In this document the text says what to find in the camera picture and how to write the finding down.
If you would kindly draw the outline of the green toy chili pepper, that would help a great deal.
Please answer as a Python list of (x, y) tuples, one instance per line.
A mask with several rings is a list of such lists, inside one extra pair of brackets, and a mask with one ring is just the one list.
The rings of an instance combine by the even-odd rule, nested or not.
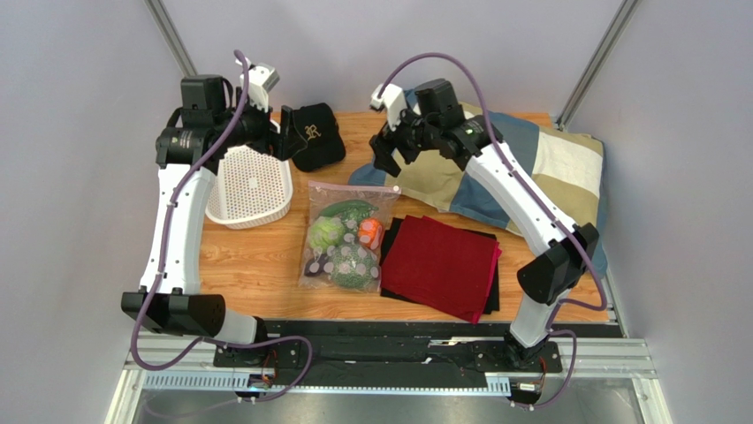
[(371, 203), (363, 200), (347, 200), (347, 201), (340, 201), (336, 203), (332, 203), (328, 205), (327, 207), (323, 208), (319, 212), (319, 216), (326, 216), (326, 217), (334, 217), (338, 214), (342, 214), (347, 211), (354, 210), (359, 213), (371, 213), (378, 210), (378, 207), (372, 205)]

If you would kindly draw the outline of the green toy cabbage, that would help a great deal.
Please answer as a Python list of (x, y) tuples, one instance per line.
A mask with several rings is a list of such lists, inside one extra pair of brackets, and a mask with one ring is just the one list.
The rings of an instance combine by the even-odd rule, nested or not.
[(346, 226), (339, 217), (318, 217), (308, 228), (308, 245), (315, 253), (337, 245), (346, 234)]

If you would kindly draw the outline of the clear zip top bag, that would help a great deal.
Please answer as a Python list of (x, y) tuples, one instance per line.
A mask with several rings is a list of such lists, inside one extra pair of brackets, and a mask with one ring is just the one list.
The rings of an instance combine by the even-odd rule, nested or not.
[[(334, 217), (339, 217), (342, 220), (343, 224), (346, 226), (345, 236), (335, 246), (339, 246), (345, 243), (360, 244), (357, 241), (357, 231), (358, 231), (360, 222), (366, 218), (374, 217), (382, 223), (382, 225), (384, 226), (384, 233), (385, 233), (386, 227), (387, 227), (387, 221), (389, 220), (389, 218), (392, 217), (393, 206), (400, 196), (401, 196), (401, 189), (396, 185), (392, 187), (366, 186), (366, 185), (335, 185), (335, 184), (329, 184), (329, 183), (324, 183), (324, 182), (311, 181), (308, 183), (308, 199), (309, 199), (308, 228), (318, 217), (320, 217), (318, 215), (319, 212), (323, 208), (327, 207), (328, 205), (332, 203), (353, 200), (353, 199), (367, 201), (371, 203), (372, 205), (378, 207), (378, 210), (371, 213), (359, 213), (354, 210), (351, 210), (351, 211), (344, 212), (342, 214), (338, 214), (337, 216), (334, 216)], [(347, 290), (351, 292), (377, 292), (378, 291), (380, 283), (381, 283), (381, 273), (380, 273), (380, 281), (378, 282), (378, 285), (374, 289), (371, 289), (368, 291), (349, 290), (349, 289), (341, 288), (335, 285), (329, 279), (329, 275), (327, 274), (322, 274), (316, 277), (304, 276), (303, 267), (308, 260), (321, 254), (331, 255), (332, 250), (335, 247), (335, 246), (330, 246), (324, 252), (315, 253), (308, 245), (308, 228), (306, 231), (305, 243), (304, 243), (304, 248), (303, 248), (302, 258), (301, 258), (301, 272), (300, 272), (300, 278), (299, 278), (299, 286), (309, 288), (309, 289), (324, 288), (324, 287), (337, 287), (339, 289), (343, 289), (343, 290)], [(381, 257), (380, 246), (381, 246), (381, 243), (376, 250), (372, 250), (378, 256), (378, 261)]]

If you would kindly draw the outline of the green netted toy melon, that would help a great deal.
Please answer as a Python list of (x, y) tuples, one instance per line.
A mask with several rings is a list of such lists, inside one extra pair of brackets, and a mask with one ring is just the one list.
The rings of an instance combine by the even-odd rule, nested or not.
[(360, 244), (335, 246), (327, 264), (331, 265), (329, 279), (341, 288), (368, 291), (380, 281), (377, 254)]

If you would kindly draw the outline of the purple toy eggplant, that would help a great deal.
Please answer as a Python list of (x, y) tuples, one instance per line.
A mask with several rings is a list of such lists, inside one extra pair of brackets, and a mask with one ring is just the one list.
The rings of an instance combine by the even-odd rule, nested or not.
[(331, 274), (335, 265), (332, 257), (327, 254), (321, 254), (308, 260), (303, 267), (303, 275), (306, 277), (316, 277), (322, 274)]

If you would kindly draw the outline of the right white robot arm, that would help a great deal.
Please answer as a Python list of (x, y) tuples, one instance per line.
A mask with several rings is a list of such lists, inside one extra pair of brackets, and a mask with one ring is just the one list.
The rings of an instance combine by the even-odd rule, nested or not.
[(523, 369), (538, 361), (557, 312), (591, 267), (599, 233), (592, 223), (579, 225), (561, 211), (526, 174), (501, 133), (482, 115), (467, 117), (446, 79), (418, 87), (416, 108), (394, 84), (378, 86), (369, 106), (386, 112), (386, 122), (369, 142), (374, 165), (393, 177), (424, 151), (436, 150), (453, 161), (515, 222), (533, 261), (517, 272), (524, 295), (509, 330), (503, 357)]

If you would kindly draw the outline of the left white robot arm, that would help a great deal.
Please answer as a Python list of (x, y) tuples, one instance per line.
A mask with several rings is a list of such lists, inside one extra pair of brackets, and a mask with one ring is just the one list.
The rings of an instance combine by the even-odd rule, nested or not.
[(199, 252), (204, 214), (225, 153), (244, 147), (279, 161), (302, 148), (289, 137), (291, 111), (271, 119), (269, 92), (278, 77), (254, 69), (235, 95), (219, 75), (186, 77), (182, 104), (156, 139), (159, 206), (148, 264), (137, 291), (126, 291), (121, 309), (137, 330), (196, 336), (222, 344), (258, 341), (260, 322), (232, 311), (221, 295), (201, 292)]

